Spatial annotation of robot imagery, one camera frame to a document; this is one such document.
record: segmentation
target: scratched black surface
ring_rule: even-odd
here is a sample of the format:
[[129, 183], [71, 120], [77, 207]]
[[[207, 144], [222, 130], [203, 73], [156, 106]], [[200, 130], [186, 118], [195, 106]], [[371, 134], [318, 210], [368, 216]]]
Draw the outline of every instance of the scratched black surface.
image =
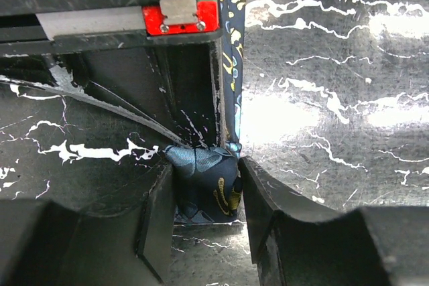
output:
[[[428, 205], [429, 0], [271, 1], [248, 0], [244, 154], [306, 197], [336, 210]], [[60, 98], [17, 98], [8, 86], [1, 92], [0, 127], [19, 121], [2, 129], [5, 133], [13, 129], [15, 137], [25, 137], [38, 119], [21, 120], [36, 112], [40, 120], [62, 122]], [[41, 125], [31, 136], [46, 140], [44, 149], [65, 138], [74, 144], [124, 149], [134, 131], [146, 139], [138, 125], [70, 100], [67, 113], [82, 111], [92, 113], [86, 118], [70, 115], [67, 121], [79, 124], [66, 127], [65, 135], [59, 128]], [[138, 143], [150, 149], [157, 144]], [[26, 164], [25, 156], [37, 153], [30, 140], [3, 142], [0, 150], [0, 166], [15, 168], [2, 183], [21, 180], [3, 188], [0, 198], [14, 198], [21, 187], [18, 198], [35, 198], [46, 189], [43, 175], [49, 172], [54, 178], [51, 194], [41, 198], [55, 198], [56, 182], [80, 176], [73, 181], [77, 186], [104, 189], [104, 168], [117, 184], [124, 176], [143, 173], [134, 157], [124, 157], [120, 165], [111, 159], [85, 158], [62, 165], [57, 152], [37, 154], [37, 165]], [[98, 181], [83, 179], [84, 173]], [[73, 206], [71, 199], [65, 200]], [[245, 225], [177, 227], [170, 284], [256, 286], [257, 271], [248, 252]]]

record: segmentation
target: metal screw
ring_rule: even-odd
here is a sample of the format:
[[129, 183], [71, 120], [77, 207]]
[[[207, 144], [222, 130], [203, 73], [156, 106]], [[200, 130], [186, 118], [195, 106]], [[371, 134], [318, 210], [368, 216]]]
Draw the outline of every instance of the metal screw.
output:
[[168, 31], [170, 30], [170, 28], [167, 26], [167, 25], [165, 25], [165, 24], [161, 24], [161, 26], [160, 26], [160, 31], [162, 32], [162, 33], [168, 33]]
[[196, 23], [196, 28], [199, 31], [203, 31], [204, 29], [206, 29], [206, 23], [203, 21], [199, 21], [198, 23]]

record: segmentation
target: red plastic piece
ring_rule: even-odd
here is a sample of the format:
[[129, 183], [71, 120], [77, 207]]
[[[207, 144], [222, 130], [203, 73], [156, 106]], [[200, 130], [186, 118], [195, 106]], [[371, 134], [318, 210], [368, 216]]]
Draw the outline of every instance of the red plastic piece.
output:
[[202, 31], [198, 30], [195, 23], [184, 25], [169, 25], [169, 30], [163, 33], [160, 26], [164, 23], [164, 15], [158, 6], [143, 7], [143, 16], [146, 24], [146, 31], [149, 35], [174, 35], [178, 33], [207, 33], [219, 28], [219, 10], [217, 1], [202, 0], [196, 4], [196, 15], [199, 21], [206, 24]]

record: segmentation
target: folded cloth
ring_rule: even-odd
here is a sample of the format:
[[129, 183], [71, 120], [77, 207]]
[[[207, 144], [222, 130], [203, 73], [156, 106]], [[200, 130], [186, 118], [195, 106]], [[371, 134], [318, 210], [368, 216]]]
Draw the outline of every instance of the folded cloth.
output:
[[221, 147], [164, 151], [176, 169], [177, 223], [231, 222], [237, 217], [241, 178], [237, 158]]

